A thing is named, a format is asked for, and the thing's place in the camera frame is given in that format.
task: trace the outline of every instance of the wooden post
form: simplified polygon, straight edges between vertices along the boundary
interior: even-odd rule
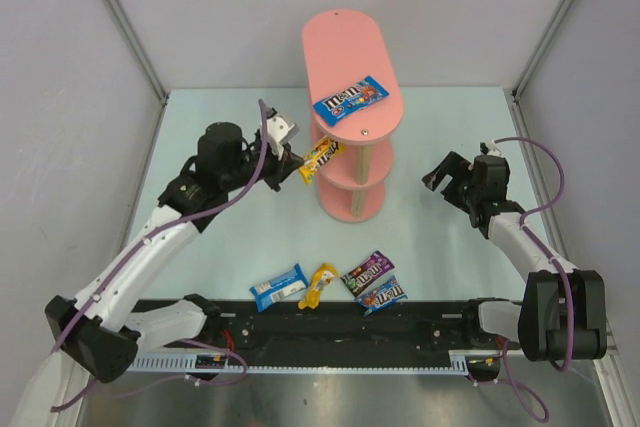
[[[364,185],[369,180],[371,170],[371,152],[373,145],[356,147],[356,182]]]
[[[356,182],[364,185],[369,180],[369,171],[371,170],[371,151],[372,145],[363,145],[356,147]],[[366,198],[366,190],[354,190],[351,194],[351,215],[354,219],[362,217],[364,210],[364,200]]]
[[[364,199],[367,195],[366,190],[354,190],[351,194],[351,215],[354,219],[362,217],[364,211]]]

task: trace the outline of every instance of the purple m&m's package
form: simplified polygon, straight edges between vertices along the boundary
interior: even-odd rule
[[[313,104],[320,117],[333,127],[345,117],[389,95],[370,75],[351,87]]]
[[[391,261],[376,250],[358,267],[340,277],[344,285],[357,297],[364,289],[394,268]]]

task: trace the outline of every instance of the cable clip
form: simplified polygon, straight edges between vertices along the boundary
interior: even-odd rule
[[[498,145],[496,144],[495,140],[493,139],[488,140],[483,144],[484,145],[481,144],[481,150],[482,151],[486,150],[486,152],[482,152],[483,154],[504,158],[504,155],[502,155],[502,151],[498,148]]]

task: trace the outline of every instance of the m&m's package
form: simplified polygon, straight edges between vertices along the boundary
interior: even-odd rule
[[[370,75],[351,87],[313,104],[314,110],[333,127],[345,117],[389,95]]]
[[[404,290],[400,287],[394,275],[380,287],[376,287],[366,294],[362,294],[356,299],[356,302],[366,307],[367,310],[364,315],[369,315],[406,298],[407,294],[404,293]]]
[[[391,261],[376,250],[367,257],[358,267],[344,274],[340,279],[347,289],[357,297],[373,284],[377,279],[394,268]]]
[[[334,155],[342,154],[345,150],[344,144],[337,140],[326,136],[321,138],[311,152],[304,156],[304,164],[298,169],[304,183],[310,185],[318,169],[329,162]]]

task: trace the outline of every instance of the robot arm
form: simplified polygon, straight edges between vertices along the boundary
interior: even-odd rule
[[[450,152],[423,177],[425,186],[442,189],[447,202],[469,215],[471,226],[502,250],[526,281],[522,302],[480,299],[478,327],[518,342],[532,361],[565,358],[569,334],[567,296],[561,275],[566,273],[574,312],[571,358],[602,358],[606,352],[604,282],[595,271],[580,271],[522,222],[524,209],[507,200],[509,164],[495,144],[481,144],[473,163]]]
[[[298,129],[273,109],[266,129],[269,147],[258,180],[278,191],[304,162],[288,143]],[[198,141],[197,155],[169,182],[159,206],[133,241],[73,300],[56,296],[49,302],[45,312],[61,350],[100,382],[122,375],[138,350],[193,338],[219,324],[217,307],[197,295],[145,314],[131,311],[167,262],[215,217],[197,214],[225,204],[230,192],[247,185],[259,164],[260,145],[260,131],[249,144],[235,124],[210,125]],[[167,223],[168,228],[161,227]],[[60,336],[74,317],[77,323],[62,342]]]

